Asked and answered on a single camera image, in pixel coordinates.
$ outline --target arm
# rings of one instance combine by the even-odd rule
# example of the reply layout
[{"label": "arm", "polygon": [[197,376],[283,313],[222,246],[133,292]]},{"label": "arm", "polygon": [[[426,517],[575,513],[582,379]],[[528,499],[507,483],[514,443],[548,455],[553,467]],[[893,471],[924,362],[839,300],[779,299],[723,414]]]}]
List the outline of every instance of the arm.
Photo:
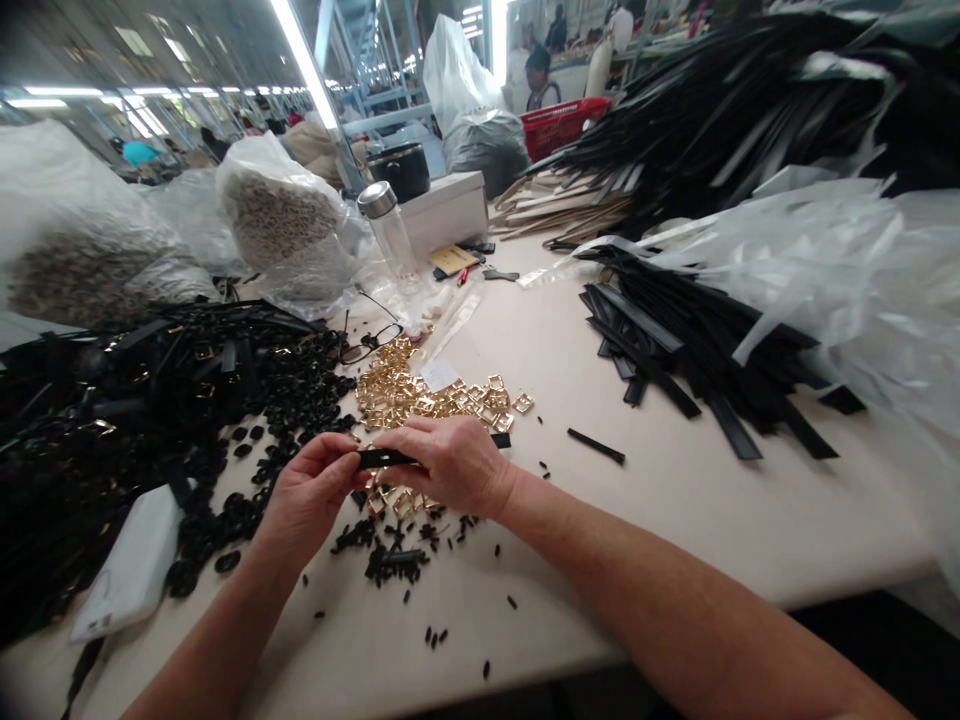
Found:
[{"label": "arm", "polygon": [[411,418],[376,444],[423,465],[383,482],[497,520],[554,565],[685,716],[910,717],[747,588],[509,463],[478,421]]},{"label": "arm", "polygon": [[358,447],[345,435],[324,433],[290,461],[233,577],[124,720],[239,714],[300,571],[330,533],[347,493],[367,480],[356,472]]}]

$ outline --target glass bottle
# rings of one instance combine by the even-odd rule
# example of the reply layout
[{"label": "glass bottle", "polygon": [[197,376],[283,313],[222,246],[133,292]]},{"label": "glass bottle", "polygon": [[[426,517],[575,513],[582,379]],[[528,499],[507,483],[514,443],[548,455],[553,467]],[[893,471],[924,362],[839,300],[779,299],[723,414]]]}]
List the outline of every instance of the glass bottle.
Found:
[{"label": "glass bottle", "polygon": [[385,180],[375,182],[360,193],[357,207],[370,221],[377,244],[400,292],[412,295],[421,289],[420,270],[410,247],[407,229],[400,217],[397,196]]}]

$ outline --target white paper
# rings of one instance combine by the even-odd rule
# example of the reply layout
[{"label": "white paper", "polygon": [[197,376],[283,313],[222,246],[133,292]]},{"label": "white paper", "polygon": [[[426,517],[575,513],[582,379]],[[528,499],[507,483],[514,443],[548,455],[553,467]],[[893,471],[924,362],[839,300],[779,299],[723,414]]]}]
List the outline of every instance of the white paper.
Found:
[{"label": "white paper", "polygon": [[430,392],[440,392],[453,385],[460,377],[460,373],[446,359],[437,358],[423,366],[420,370],[420,376],[427,383]]}]

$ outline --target forearm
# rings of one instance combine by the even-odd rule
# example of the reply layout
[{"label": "forearm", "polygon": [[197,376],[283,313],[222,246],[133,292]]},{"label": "forearm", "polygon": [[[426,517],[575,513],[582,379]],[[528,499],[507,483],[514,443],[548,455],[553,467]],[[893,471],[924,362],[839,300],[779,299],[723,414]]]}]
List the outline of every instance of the forearm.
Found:
[{"label": "forearm", "polygon": [[299,568],[276,562],[255,540],[124,720],[236,717],[298,576]]},{"label": "forearm", "polygon": [[909,717],[846,659],[680,548],[524,473],[499,518],[688,717]]}]

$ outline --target black pot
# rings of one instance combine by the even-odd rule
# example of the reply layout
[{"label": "black pot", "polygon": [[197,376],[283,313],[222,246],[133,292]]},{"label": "black pot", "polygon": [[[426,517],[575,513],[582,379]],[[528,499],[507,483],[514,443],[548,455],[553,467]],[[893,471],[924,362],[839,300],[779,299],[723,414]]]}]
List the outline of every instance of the black pot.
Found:
[{"label": "black pot", "polygon": [[430,170],[420,143],[407,143],[367,159],[374,180],[386,180],[397,201],[405,203],[430,191]]}]

